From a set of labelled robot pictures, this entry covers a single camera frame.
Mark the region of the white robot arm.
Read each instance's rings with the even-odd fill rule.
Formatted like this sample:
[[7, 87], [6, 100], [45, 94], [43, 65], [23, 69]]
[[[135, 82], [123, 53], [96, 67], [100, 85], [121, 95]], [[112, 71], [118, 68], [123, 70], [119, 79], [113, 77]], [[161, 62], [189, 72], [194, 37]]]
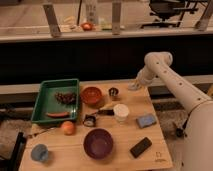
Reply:
[[150, 52], [136, 83], [150, 84], [158, 76], [189, 114], [181, 171], [213, 171], [213, 99], [170, 68], [170, 52]]

